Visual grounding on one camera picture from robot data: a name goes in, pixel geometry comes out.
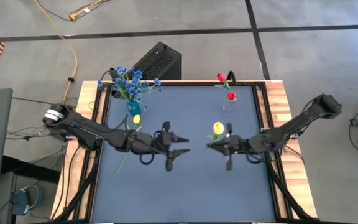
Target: table leg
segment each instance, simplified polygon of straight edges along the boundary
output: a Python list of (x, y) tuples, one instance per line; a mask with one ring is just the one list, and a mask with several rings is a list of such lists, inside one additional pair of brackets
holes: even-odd
[(13, 172), (24, 177), (30, 177), (33, 179), (44, 180), (53, 183), (59, 183), (60, 178), (60, 172), (58, 171), (30, 164), (28, 162), (23, 162), (9, 156), (3, 157), (1, 172)]

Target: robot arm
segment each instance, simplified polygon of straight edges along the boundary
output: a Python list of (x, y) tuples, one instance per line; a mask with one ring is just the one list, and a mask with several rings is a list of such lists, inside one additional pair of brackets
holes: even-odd
[[(167, 160), (165, 170), (171, 171), (173, 160), (190, 149), (170, 150), (172, 143), (188, 142), (170, 130), (170, 123), (164, 122), (162, 130), (156, 131), (153, 136), (136, 132), (135, 130), (122, 130), (118, 127), (111, 129), (98, 124), (90, 119), (82, 117), (68, 105), (52, 105), (43, 118), (44, 125), (50, 129), (62, 129), (74, 135), (78, 144), (89, 150), (100, 148), (103, 140), (119, 152), (131, 152), (140, 156), (143, 165), (149, 165), (154, 160), (155, 154), (165, 155)], [(152, 155), (148, 162), (142, 160), (143, 155)]]
[(321, 94), (313, 99), (311, 105), (301, 114), (280, 127), (262, 131), (250, 139), (242, 139), (238, 135), (232, 135), (232, 125), (227, 124), (226, 136), (207, 146), (228, 156), (226, 168), (231, 170), (233, 154), (255, 155), (282, 149), (291, 135), (302, 135), (310, 123), (319, 118), (335, 118), (341, 113), (341, 108), (342, 106), (331, 95)]

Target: red tulip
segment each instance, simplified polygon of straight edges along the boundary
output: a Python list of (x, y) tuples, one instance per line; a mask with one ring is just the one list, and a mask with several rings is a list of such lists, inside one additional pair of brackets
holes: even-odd
[(236, 98), (236, 93), (234, 93), (233, 91), (231, 91), (227, 94), (228, 100), (234, 100), (235, 98)]
[(226, 76), (223, 73), (218, 73), (216, 76), (217, 76), (219, 81), (221, 81), (221, 82), (226, 81)]

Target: clear glass vase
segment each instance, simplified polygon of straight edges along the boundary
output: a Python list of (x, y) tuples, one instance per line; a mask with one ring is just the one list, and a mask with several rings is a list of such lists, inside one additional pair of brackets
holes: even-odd
[(236, 105), (236, 101), (237, 101), (237, 97), (234, 100), (229, 100), (225, 98), (223, 101), (223, 110), (227, 112), (232, 111)]
[(127, 102), (127, 109), (129, 114), (131, 114), (132, 116), (138, 115), (142, 112), (139, 103), (136, 101)]

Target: yellow tulip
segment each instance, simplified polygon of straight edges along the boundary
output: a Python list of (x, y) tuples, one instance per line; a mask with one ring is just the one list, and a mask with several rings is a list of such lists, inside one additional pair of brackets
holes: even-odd
[(214, 123), (214, 134), (220, 135), (224, 131), (224, 126), (220, 122)]
[(137, 115), (134, 116), (134, 123), (135, 123), (135, 124), (139, 124), (139, 123), (140, 123), (140, 115), (139, 115), (139, 114), (137, 114)]

